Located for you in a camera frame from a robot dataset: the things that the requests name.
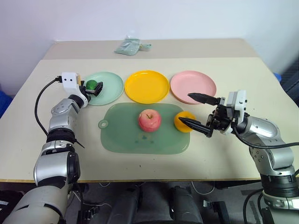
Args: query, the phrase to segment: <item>plate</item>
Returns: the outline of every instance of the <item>plate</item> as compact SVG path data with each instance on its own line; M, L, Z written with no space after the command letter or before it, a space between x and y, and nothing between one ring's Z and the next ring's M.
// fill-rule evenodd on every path
M212 97L216 94L214 81L198 71L182 71L174 75L170 86L174 96L187 104L200 104L200 102L189 97L188 93L204 93Z
M84 85L91 79L103 82L103 89L98 96L91 94L90 105L101 106L110 104L120 97L123 92L123 80L112 72L100 71L89 75L85 78Z
M125 83L127 96L140 104L153 104L167 96L168 79L156 71L138 71L132 74Z

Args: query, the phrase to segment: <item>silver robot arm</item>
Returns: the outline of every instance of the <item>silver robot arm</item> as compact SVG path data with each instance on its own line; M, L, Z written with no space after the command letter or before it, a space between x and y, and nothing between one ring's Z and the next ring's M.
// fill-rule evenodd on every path
M70 96L51 110L47 142L34 167L37 187L25 194L4 224L64 223L68 193L80 177L79 158L74 148L77 142L75 123L80 109L87 106L90 96L80 85L78 74L65 72L60 80Z
M230 92L227 105L225 98L214 98L205 94L188 94L194 100L217 105L209 115L206 125L199 121L179 118L190 128L211 137L213 130L222 134L234 133L249 146L249 152L261 176L263 197L269 206L263 209L264 224L292 224L299 219L299 188L293 166L291 148L271 148L284 145L279 128L267 119L249 116L246 110L246 91Z

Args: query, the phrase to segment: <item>blue object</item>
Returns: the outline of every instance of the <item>blue object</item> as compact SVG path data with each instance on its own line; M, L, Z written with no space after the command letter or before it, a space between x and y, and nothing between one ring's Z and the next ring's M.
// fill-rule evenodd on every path
M277 80L280 82L281 81L281 75L277 74L275 72L273 72L273 74L275 75L275 77L277 78Z
M12 100L13 99L10 96L0 91L0 118L2 117Z

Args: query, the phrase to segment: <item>cutting board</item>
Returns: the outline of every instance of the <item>cutting board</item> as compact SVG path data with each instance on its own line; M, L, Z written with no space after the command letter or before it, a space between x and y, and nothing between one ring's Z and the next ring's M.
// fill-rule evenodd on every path
M153 133L144 132L138 125L139 114L145 109L161 114L161 126ZM190 141L190 134L178 131L173 123L181 111L173 104L115 104L99 122L101 143L115 153L179 154L188 148Z

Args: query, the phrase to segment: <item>beige table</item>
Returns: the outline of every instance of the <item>beige table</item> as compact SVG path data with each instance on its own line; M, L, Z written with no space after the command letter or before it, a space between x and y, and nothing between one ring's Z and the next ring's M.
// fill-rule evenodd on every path
M0 119L0 180L32 182L33 167L46 136L34 117L34 104L42 87L63 71L83 78L97 71L111 71L126 80L138 70L156 70L169 80L183 70L209 75L217 85L217 97L247 90L247 112L268 118L280 128L285 142L298 141L299 110L285 94L262 60L240 39L150 41L151 52L128 57L112 53L119 42L62 42L39 62L12 104ZM61 84L53 84L40 99L38 114L48 127L51 108L68 97ZM85 149L79 154L82 182L129 180L252 180L259 178L248 147L234 135L215 131L212 138L193 131L188 149L176 155L118 154L100 142L98 121L113 104L132 102L125 93L106 106L88 106L80 112L76 137ZM176 104L205 123L210 105L187 105L171 93L161 103ZM295 168L299 148L293 147Z

